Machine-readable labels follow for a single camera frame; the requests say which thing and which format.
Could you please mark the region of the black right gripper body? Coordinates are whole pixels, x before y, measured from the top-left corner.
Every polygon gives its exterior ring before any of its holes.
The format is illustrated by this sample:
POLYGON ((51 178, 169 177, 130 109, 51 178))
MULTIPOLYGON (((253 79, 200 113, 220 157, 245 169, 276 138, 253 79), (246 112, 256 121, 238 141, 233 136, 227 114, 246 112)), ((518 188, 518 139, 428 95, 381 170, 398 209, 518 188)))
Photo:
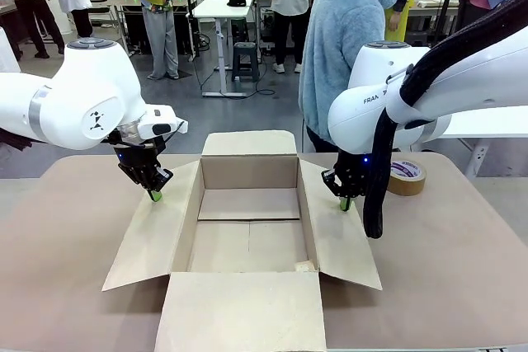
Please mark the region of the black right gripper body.
POLYGON ((368 176, 368 155, 339 152, 335 164, 339 181, 361 181, 368 176))

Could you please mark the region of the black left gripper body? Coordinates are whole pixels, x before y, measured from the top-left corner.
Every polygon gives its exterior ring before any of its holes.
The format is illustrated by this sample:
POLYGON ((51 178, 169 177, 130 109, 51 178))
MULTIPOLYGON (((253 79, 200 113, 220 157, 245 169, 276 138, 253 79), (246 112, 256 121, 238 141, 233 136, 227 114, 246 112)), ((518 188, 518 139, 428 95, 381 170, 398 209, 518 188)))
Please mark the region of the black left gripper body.
POLYGON ((123 169, 155 169, 161 166, 158 154, 164 150, 162 137, 152 138, 143 143, 111 141, 118 158, 118 167, 123 169))

